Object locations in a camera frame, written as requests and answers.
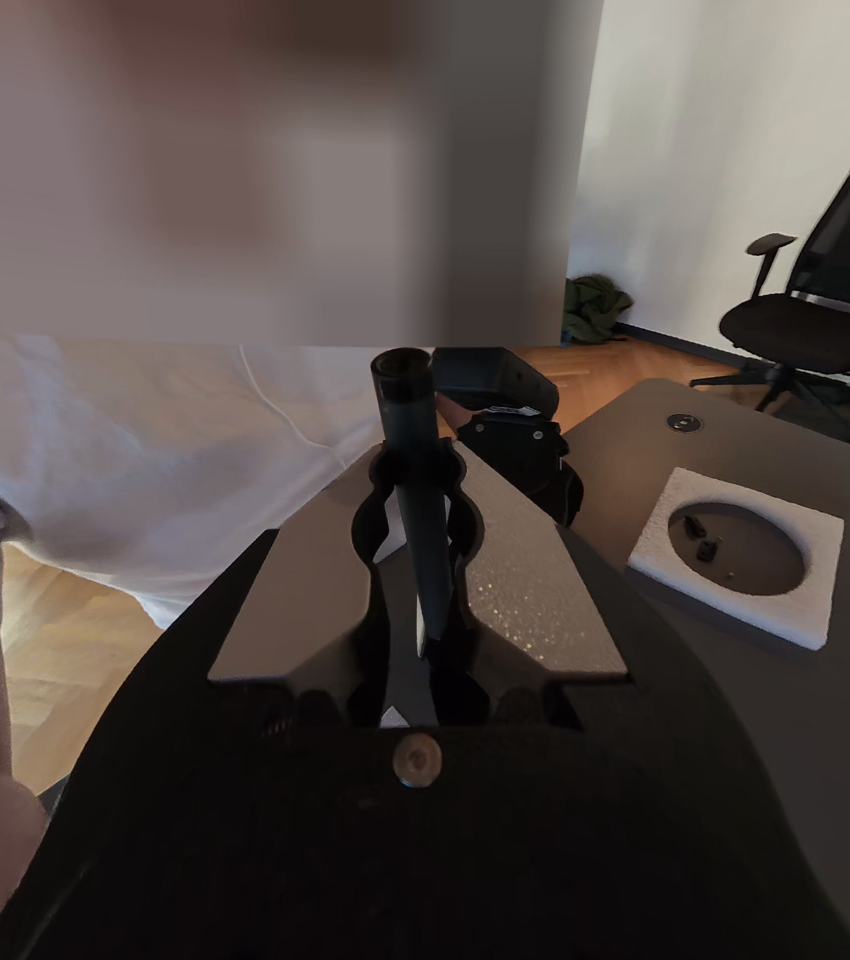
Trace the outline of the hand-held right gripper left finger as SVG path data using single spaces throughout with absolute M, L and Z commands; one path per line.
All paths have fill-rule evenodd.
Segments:
M 319 691 L 357 726 L 385 712 L 391 631 L 376 556 L 394 486 L 377 445 L 279 529 L 211 666 L 219 686 Z

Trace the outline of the black mesh office chair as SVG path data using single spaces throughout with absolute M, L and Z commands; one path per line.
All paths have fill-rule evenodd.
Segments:
M 719 333 L 759 360 L 738 373 L 700 378 L 695 387 L 767 385 L 756 406 L 764 412 L 790 393 L 815 403 L 844 430 L 850 425 L 815 392 L 816 378 L 850 376 L 850 172 L 798 252 L 784 292 L 763 294 L 780 249 L 795 237 L 768 233 L 746 248 L 761 259 L 748 300 L 719 321 Z

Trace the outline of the wood edged desk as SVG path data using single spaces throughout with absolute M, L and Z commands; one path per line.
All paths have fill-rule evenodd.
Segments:
M 850 447 L 654 379 L 568 441 L 627 666 L 580 726 L 442 726 L 432 658 L 406 728 L 210 683 L 266 532 L 106 710 L 0 958 L 850 958 Z M 627 565 L 676 467 L 843 521 L 820 649 Z

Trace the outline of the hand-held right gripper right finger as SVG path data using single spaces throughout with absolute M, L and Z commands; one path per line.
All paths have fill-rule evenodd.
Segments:
M 442 726 L 578 727 L 566 687 L 627 682 L 627 666 L 559 532 L 460 441 L 445 442 L 452 597 L 432 641 Z

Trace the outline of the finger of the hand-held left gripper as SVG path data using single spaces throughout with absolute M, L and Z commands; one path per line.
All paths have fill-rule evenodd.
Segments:
M 374 563 L 380 564 L 387 560 L 401 548 L 407 548 L 407 535 L 405 525 L 400 512 L 399 498 L 389 497 L 385 501 L 385 519 L 387 521 L 387 534 L 383 543 L 378 547 L 374 555 Z M 426 626 L 422 611 L 421 599 L 418 594 L 417 579 L 414 568 L 406 575 L 406 581 L 412 589 L 412 596 L 415 601 L 415 644 L 416 655 L 419 659 L 423 658 L 424 646 L 426 643 Z

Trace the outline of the green cloth bundle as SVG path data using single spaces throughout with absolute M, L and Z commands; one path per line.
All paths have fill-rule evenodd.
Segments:
M 631 294 L 600 273 L 567 278 L 560 346 L 603 345 L 619 339 L 619 319 L 634 305 Z

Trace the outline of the white foam piece with cutout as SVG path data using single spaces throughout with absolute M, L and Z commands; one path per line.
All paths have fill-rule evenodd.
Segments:
M 682 518 L 696 515 L 706 539 L 721 538 L 712 562 Z M 627 565 L 743 623 L 808 650 L 827 640 L 843 521 L 819 510 L 675 468 Z M 732 570 L 735 577 L 725 579 Z

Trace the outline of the black precision screwdriver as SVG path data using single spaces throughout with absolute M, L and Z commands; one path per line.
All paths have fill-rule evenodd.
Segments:
M 453 596 L 447 449 L 438 431 L 431 355 L 418 347 L 391 349 L 372 361 L 371 375 L 421 609 L 419 655 L 429 659 L 442 639 Z

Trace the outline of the person in white shirt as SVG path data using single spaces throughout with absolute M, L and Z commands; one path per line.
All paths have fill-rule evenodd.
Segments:
M 0 623 L 5 542 L 167 628 L 341 474 L 259 401 L 237 347 L 0 338 Z M 268 398 L 346 467 L 382 441 L 383 347 L 244 348 Z

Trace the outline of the white wired earbuds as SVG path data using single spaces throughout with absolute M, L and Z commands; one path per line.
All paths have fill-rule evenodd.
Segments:
M 281 408 L 278 404 L 274 403 L 271 399 L 269 399 L 268 396 L 265 394 L 265 392 L 262 390 L 257 378 L 254 376 L 244 345 L 240 343 L 237 347 L 237 350 L 240 358 L 240 363 L 241 363 L 241 366 L 243 367 L 243 371 L 246 376 L 246 379 L 249 385 L 251 386 L 254 394 L 259 399 L 259 401 L 262 402 L 263 405 L 266 408 L 268 408 L 272 413 L 279 416 L 285 422 L 285 424 L 288 426 L 291 432 L 298 438 L 299 441 L 301 441 L 303 444 L 306 444 L 307 446 L 311 447 L 314 450 L 320 450 L 320 451 L 323 451 L 324 453 L 327 453 L 332 458 L 332 460 L 338 465 L 339 472 L 343 473 L 346 470 L 347 464 L 339 455 L 336 448 L 334 448 L 333 446 L 328 446 L 324 443 L 315 441 L 309 438 L 308 436 L 306 436 L 306 434 L 304 434 L 299 429 L 298 425 L 290 417 L 290 415 L 287 414 L 286 411 L 283 408 Z

